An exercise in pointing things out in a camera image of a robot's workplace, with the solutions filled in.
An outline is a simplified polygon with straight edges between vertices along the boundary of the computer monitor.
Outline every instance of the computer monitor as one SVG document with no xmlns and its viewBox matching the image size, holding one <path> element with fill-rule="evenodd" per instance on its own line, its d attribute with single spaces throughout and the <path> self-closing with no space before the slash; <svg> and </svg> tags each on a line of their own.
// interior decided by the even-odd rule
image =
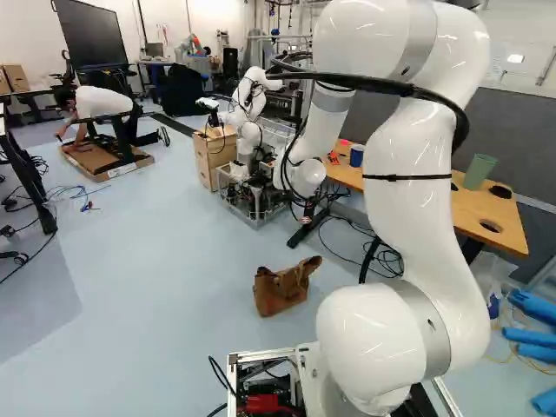
<svg viewBox="0 0 556 417">
<path fill-rule="evenodd" d="M 74 69 L 128 63 L 118 16 L 113 10 L 77 0 L 54 3 Z"/>
<path fill-rule="evenodd" d="M 164 56 L 164 44 L 159 43 L 147 43 L 145 48 L 145 52 L 148 56 L 152 56 L 153 58 L 157 56 Z"/>
</svg>

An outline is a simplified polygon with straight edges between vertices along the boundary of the wire basket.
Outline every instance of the wire basket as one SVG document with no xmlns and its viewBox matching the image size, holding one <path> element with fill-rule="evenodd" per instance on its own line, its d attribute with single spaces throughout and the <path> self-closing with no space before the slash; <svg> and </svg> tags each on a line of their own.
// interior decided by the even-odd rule
<svg viewBox="0 0 556 417">
<path fill-rule="evenodd" d="M 262 140 L 275 149 L 283 148 L 295 136 L 295 128 L 266 117 L 259 117 L 257 124 L 262 129 Z"/>
</svg>

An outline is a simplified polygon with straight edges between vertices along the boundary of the blue cup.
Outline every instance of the blue cup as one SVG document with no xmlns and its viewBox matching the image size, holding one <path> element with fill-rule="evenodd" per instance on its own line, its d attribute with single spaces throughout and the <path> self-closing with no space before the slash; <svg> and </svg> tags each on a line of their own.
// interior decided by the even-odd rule
<svg viewBox="0 0 556 417">
<path fill-rule="evenodd" d="M 359 168 L 363 164 L 363 153 L 365 152 L 365 147 L 356 143 L 351 146 L 351 156 L 349 164 L 354 168 Z"/>
</svg>

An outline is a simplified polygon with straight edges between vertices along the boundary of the table hole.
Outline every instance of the table hole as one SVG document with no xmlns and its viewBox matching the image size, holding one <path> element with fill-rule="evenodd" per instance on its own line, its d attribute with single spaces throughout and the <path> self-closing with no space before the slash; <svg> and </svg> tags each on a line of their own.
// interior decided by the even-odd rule
<svg viewBox="0 0 556 417">
<path fill-rule="evenodd" d="M 500 233 L 502 231 L 502 227 L 492 222 L 490 220 L 481 220 L 480 225 L 485 228 L 486 230 L 493 232 L 493 233 Z"/>
</svg>

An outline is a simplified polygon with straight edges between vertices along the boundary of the cardboard box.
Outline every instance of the cardboard box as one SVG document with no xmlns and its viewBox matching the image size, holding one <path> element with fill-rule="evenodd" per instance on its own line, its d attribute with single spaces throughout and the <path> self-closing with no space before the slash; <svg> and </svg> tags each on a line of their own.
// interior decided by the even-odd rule
<svg viewBox="0 0 556 417">
<path fill-rule="evenodd" d="M 18 64 L 5 64 L 3 70 L 10 80 L 11 88 L 15 93 L 24 93 L 30 91 L 29 81 L 23 71 L 23 67 Z"/>
<path fill-rule="evenodd" d="M 3 66 L 0 65 L 0 94 L 11 93 L 10 82 L 8 82 L 8 77 L 6 73 L 3 72 Z"/>
<path fill-rule="evenodd" d="M 151 155 L 143 152 L 139 148 L 132 146 L 131 149 L 134 155 L 142 155 L 147 156 L 144 159 L 141 159 L 137 162 L 132 162 L 127 165 L 123 165 L 121 167 L 109 169 L 104 172 L 96 173 L 102 167 L 110 165 L 111 163 L 117 162 L 118 159 L 107 152 L 106 150 L 96 146 L 95 144 L 91 145 L 92 149 L 87 152 L 69 152 L 66 153 L 63 151 L 62 147 L 60 147 L 60 152 L 62 153 L 63 157 L 79 169 L 85 176 L 95 182 L 104 182 L 108 181 L 109 179 L 116 178 L 117 176 L 127 174 L 131 171 L 135 171 L 139 168 L 144 168 L 148 165 L 152 165 L 155 163 L 155 158 Z"/>
<path fill-rule="evenodd" d="M 237 134 L 231 126 L 209 128 L 193 134 L 195 162 L 201 184 L 216 191 L 216 168 L 237 158 Z"/>
</svg>

